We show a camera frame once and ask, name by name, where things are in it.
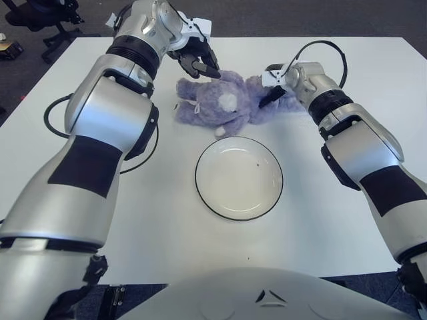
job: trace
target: floor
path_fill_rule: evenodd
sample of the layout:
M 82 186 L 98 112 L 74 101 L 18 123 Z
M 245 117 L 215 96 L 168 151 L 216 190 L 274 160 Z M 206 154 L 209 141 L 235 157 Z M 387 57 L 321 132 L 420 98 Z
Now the floor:
M 426 0 L 173 0 L 175 7 L 188 16 L 213 20 L 214 37 L 303 37 L 368 36 L 404 37 L 427 58 Z M 86 23 L 78 27 L 85 33 L 111 36 L 104 25 L 111 12 L 118 12 L 127 1 L 80 1 L 79 13 Z M 25 52 L 15 61 L 0 61 L 0 125 L 49 69 L 40 54 L 42 39 L 56 33 L 46 28 L 31 33 L 24 27 L 11 27 L 4 20 L 8 10 L 0 1 L 0 32 L 18 41 Z M 53 58 L 66 49 L 64 45 Z M 350 276 L 331 279 L 350 289 L 388 303 L 417 316 L 414 301 L 405 295 L 394 273 Z M 164 286 L 127 286 L 127 300 L 117 315 L 141 303 Z M 98 286 L 79 308 L 80 319 L 96 319 L 105 286 Z

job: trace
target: white plate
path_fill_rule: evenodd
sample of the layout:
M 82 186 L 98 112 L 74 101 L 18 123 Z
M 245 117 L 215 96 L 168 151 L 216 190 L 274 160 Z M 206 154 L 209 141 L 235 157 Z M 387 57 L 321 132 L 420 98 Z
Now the white plate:
M 251 220 L 278 202 L 282 169 L 273 153 L 255 140 L 230 137 L 212 143 L 195 168 L 195 186 L 203 202 L 231 220 Z

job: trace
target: plush toy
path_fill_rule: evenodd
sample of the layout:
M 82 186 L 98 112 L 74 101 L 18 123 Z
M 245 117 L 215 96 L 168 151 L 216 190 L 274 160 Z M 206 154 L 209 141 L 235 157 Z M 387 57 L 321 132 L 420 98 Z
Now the plush toy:
M 304 111 L 291 91 L 260 109 L 261 99 L 269 92 L 262 87 L 261 77 L 245 82 L 233 71 L 221 71 L 220 79 L 207 83 L 180 79 L 177 94 L 185 100 L 179 103 L 175 118 L 181 123 L 211 127 L 221 139 L 237 135 L 246 123 L 265 123 L 279 112 Z

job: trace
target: cable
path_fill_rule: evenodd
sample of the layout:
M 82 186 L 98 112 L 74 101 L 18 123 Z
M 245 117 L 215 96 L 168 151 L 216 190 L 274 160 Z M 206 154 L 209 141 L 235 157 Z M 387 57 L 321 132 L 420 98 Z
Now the cable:
M 54 134 L 56 134 L 56 135 L 58 135 L 58 136 L 60 136 L 60 137 L 62 137 L 62 138 L 66 138 L 66 139 L 68 139 L 68 138 L 69 138 L 69 135 L 67 135 L 67 134 L 65 134 L 65 133 L 62 133 L 62 132 L 60 132 L 60 131 L 56 130 L 56 129 L 51 125 L 51 123 L 49 122 L 49 114 L 50 114 L 50 112 L 52 111 L 52 109 L 53 109 L 54 107 L 56 107 L 56 106 L 57 106 L 58 104 L 60 104 L 61 102 L 64 102 L 64 101 L 66 101 L 66 100 L 69 100 L 69 99 L 71 98 L 71 96 L 72 96 L 72 94 L 67 95 L 67 96 L 65 96 L 65 97 L 62 97 L 62 98 L 59 98 L 59 99 L 55 100 L 54 102 L 52 102 L 52 103 L 51 103 L 51 104 L 46 108 L 45 114 L 43 115 L 43 121 L 44 121 L 44 123 L 45 123 L 46 128 L 48 128 L 48 130 L 50 130 L 50 132 L 52 132 L 52 133 L 54 133 Z M 144 161 L 142 161 L 141 163 L 137 164 L 135 167 L 132 167 L 132 168 L 130 168 L 130 169 L 126 169 L 126 170 L 124 170 L 124 171 L 121 171 L 121 172 L 120 172 L 120 174 L 121 174 L 121 175 L 123 175 L 124 173 L 131 172 L 131 171 L 133 171 L 133 170 L 135 170 L 135 169 L 137 169 L 137 168 L 141 167 L 143 164 L 145 164 L 145 163 L 149 160 L 149 158 L 151 158 L 151 156 L 154 154 L 154 151 L 155 151 L 155 149 L 157 148 L 157 144 L 158 144 L 158 142 L 159 142 L 159 125 L 158 125 L 158 124 L 156 124 L 156 125 L 155 125 L 155 130 L 156 130 L 157 137 L 155 138 L 154 148 L 153 148 L 153 150 L 151 151 L 151 153 L 148 155 L 148 157 L 147 157 L 147 158 L 145 158 L 145 160 L 144 160 Z
M 64 102 L 64 101 L 66 101 L 66 100 L 69 100 L 69 99 L 71 98 L 71 96 L 72 96 L 72 95 L 73 95 L 73 94 L 66 95 L 65 97 L 59 98 L 59 99 L 55 100 L 54 102 L 52 102 L 52 103 L 51 103 L 51 104 L 46 108 L 45 114 L 43 115 L 43 121 L 44 121 L 44 123 L 45 123 L 46 128 L 48 128 L 48 130 L 49 130 L 50 132 L 52 132 L 52 133 L 54 133 L 54 134 L 56 134 L 56 135 L 58 135 L 58 136 L 60 136 L 60 137 L 62 137 L 62 138 L 66 138 L 66 139 L 68 139 L 68 138 L 69 138 L 69 135 L 68 135 L 68 134 L 66 134 L 66 133 L 62 133 L 62 132 L 60 132 L 60 131 L 56 130 L 56 129 L 51 125 L 51 123 L 49 122 L 49 114 L 50 114 L 50 112 L 52 111 L 52 109 L 53 109 L 54 107 L 56 107 L 56 106 L 57 106 L 58 104 L 60 104 L 61 102 Z
M 171 8 L 176 12 L 176 14 L 178 15 L 178 17 L 181 19 L 181 21 L 183 22 L 183 23 L 185 23 L 186 25 L 188 25 L 188 22 L 186 21 L 186 20 L 184 20 L 184 18 L 183 17 L 181 17 L 181 15 L 178 13 L 178 11 L 177 11 L 177 9 L 175 9 L 175 7 L 169 2 L 169 5 L 171 6 Z M 207 38 L 206 38 L 206 36 L 201 32 L 201 30 L 200 30 L 200 27 L 199 27 L 199 25 L 197 24 L 197 23 L 193 23 L 194 25 L 195 25 L 195 27 L 196 27 L 196 29 L 199 31 L 199 33 L 200 33 L 200 35 L 203 37 L 203 40 L 205 41 L 205 42 L 207 42 Z
M 288 71 L 290 70 L 292 64 L 295 62 L 295 60 L 298 60 L 300 58 L 300 55 L 301 55 L 302 51 L 304 51 L 310 45 L 314 45 L 316 43 L 323 43 L 324 45 L 329 45 L 329 46 L 333 47 L 336 51 L 338 51 L 338 53 L 341 55 L 342 65 L 343 65 L 344 70 L 342 71 L 342 78 L 341 78 L 339 86 L 342 89 L 344 87 L 344 85 L 346 84 L 347 74 L 348 74 L 348 66 L 347 66 L 346 55 L 344 54 L 344 52 L 342 52 L 342 50 L 335 43 L 333 43 L 331 41 L 327 41 L 327 40 L 312 41 L 312 42 L 304 45 L 298 51 L 298 53 L 296 54 L 296 56 L 292 59 L 291 63 L 288 65 L 288 68 L 285 70 L 285 73 L 282 75 L 282 77 L 284 77 L 286 75 L 286 73 L 288 73 Z
M 159 143 L 159 124 L 155 125 L 155 133 L 157 136 L 155 138 L 154 148 L 153 148 L 153 150 L 151 150 L 151 153 L 148 155 L 148 157 L 145 158 L 144 161 L 142 161 L 140 164 L 136 165 L 135 167 L 121 171 L 120 172 L 121 175 L 123 175 L 125 173 L 129 173 L 129 172 L 141 167 L 143 164 L 145 164 L 149 160 L 149 158 L 151 158 L 151 156 L 154 154 L 154 151 L 157 149 L 157 144 Z
M 123 16 L 132 8 L 132 5 L 133 3 L 125 5 L 117 14 L 113 26 L 113 37 L 117 35 L 117 32 L 119 31 L 121 24 L 123 23 Z

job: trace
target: office chair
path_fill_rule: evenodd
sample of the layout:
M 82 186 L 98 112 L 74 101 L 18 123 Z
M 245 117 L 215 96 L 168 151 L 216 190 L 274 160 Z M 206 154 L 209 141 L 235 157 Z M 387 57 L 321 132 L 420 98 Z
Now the office chair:
M 61 22 L 71 22 L 74 25 L 85 22 L 76 12 L 79 7 L 76 0 L 27 0 L 20 6 L 16 6 L 13 0 L 3 2 L 10 8 L 10 12 L 5 16 L 10 25 L 27 27 L 32 32 L 40 31 L 44 27 L 58 28 L 57 35 L 43 40 L 48 49 L 41 57 L 46 63 L 52 62 L 49 55 L 64 41 L 71 43 L 78 37 L 100 37 L 98 34 L 85 35 L 78 28 L 72 31 L 63 28 Z

